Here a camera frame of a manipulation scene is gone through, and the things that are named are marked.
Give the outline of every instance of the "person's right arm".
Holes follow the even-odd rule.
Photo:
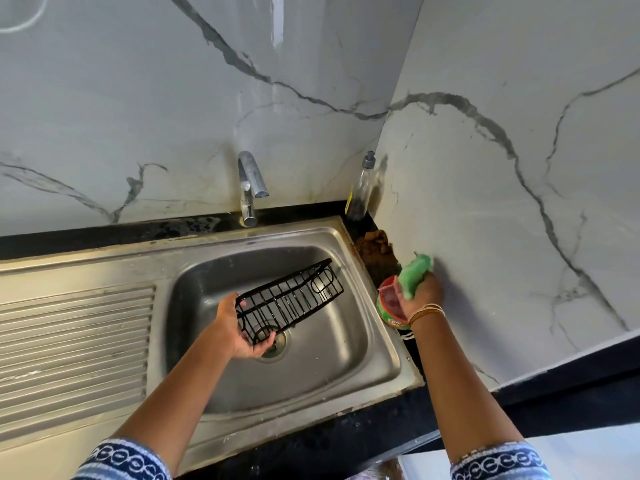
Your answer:
[[[407,317],[423,305],[442,306],[442,286],[433,273],[425,275],[412,300],[405,300],[401,292],[397,295]],[[446,318],[432,310],[418,313],[412,332],[449,460],[455,463],[486,446],[524,441],[482,384]]]

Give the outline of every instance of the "hand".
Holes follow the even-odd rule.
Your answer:
[[[442,285],[436,278],[436,275],[430,271],[424,274],[424,280],[418,285],[418,288],[415,289],[413,299],[404,298],[402,286],[400,286],[397,276],[394,280],[394,289],[400,301],[400,307],[402,307],[404,316],[407,317],[407,319],[411,318],[411,315],[425,305],[434,303],[442,306],[442,300],[444,298]]]
[[[222,340],[233,346],[232,358],[260,357],[273,345],[276,332],[272,331],[268,338],[257,345],[249,343],[246,332],[240,330],[236,314],[236,298],[238,293],[231,293],[220,300],[218,313],[213,323],[207,327],[205,333],[210,333],[212,340]]]

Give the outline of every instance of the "forearm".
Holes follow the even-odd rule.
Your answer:
[[[114,434],[153,450],[172,475],[176,475],[202,412],[233,354],[232,344],[213,337],[215,334],[215,329],[206,329]]]
[[[412,331],[450,461],[485,446],[523,441],[476,375],[444,316],[420,317]]]

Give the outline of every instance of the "sink drain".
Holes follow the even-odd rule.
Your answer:
[[[269,324],[265,327],[262,327],[256,333],[256,337],[258,340],[262,341],[266,339],[272,331],[278,331],[279,328],[275,324]],[[260,362],[276,362],[284,357],[285,352],[288,350],[287,343],[291,339],[291,334],[289,330],[285,330],[282,333],[276,335],[275,340],[273,341],[273,345],[269,347],[261,357],[258,357],[256,360]]]

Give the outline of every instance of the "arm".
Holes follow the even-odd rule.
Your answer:
[[[251,346],[238,331],[237,294],[220,301],[216,319],[196,339],[180,362],[114,433],[146,446],[176,475],[189,440],[222,372],[232,358],[258,357],[275,333]]]
[[[442,304],[442,286],[433,273],[425,274],[412,300],[404,299],[397,280],[395,286],[407,317],[423,305]],[[476,375],[442,314],[418,312],[412,331],[442,441],[452,463],[476,449],[524,441]]]

